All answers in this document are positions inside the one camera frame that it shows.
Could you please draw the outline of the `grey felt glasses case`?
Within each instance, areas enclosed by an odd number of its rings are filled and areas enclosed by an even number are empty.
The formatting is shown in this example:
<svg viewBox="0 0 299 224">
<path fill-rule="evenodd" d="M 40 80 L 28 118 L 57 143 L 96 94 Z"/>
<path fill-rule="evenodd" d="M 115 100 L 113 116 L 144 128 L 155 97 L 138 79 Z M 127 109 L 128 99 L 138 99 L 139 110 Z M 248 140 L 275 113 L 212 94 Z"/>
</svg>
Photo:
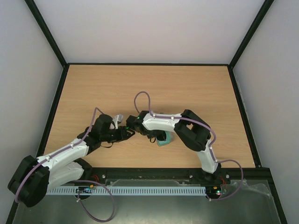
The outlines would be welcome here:
<svg viewBox="0 0 299 224">
<path fill-rule="evenodd" d="M 157 144 L 160 147 L 170 144 L 172 140 L 173 140 L 172 132 L 162 131 L 162 133 L 157 136 Z"/>
</svg>

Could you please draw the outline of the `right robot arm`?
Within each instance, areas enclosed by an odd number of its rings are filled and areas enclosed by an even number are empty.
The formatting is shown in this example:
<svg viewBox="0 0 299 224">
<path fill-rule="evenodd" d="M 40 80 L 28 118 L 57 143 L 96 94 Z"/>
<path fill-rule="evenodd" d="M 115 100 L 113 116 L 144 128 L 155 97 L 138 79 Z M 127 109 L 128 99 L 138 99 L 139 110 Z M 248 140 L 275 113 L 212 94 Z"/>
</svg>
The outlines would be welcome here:
<svg viewBox="0 0 299 224">
<path fill-rule="evenodd" d="M 138 116 L 130 115 L 127 126 L 149 139 L 165 141 L 167 133 L 176 133 L 183 144 L 196 152 L 202 169 L 202 179 L 213 183 L 220 177 L 221 165 L 215 158 L 212 145 L 216 134 L 211 127 L 191 110 L 181 114 L 157 114 L 141 111 Z"/>
</svg>

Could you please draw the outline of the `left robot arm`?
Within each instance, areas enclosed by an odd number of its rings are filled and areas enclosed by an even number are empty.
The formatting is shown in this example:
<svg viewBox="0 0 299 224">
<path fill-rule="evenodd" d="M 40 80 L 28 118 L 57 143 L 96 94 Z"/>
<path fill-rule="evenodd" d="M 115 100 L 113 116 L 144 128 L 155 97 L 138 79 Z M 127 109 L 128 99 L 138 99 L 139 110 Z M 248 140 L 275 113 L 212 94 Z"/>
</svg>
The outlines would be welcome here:
<svg viewBox="0 0 299 224">
<path fill-rule="evenodd" d="M 14 193 L 15 202 L 33 207 L 53 188 L 79 180 L 84 173 L 79 163 L 82 157 L 100 148 L 103 142 L 114 144 L 135 134 L 129 127 L 119 126 L 121 121 L 120 114 L 114 118 L 101 114 L 66 146 L 37 158 L 23 158 L 7 186 Z"/>
</svg>

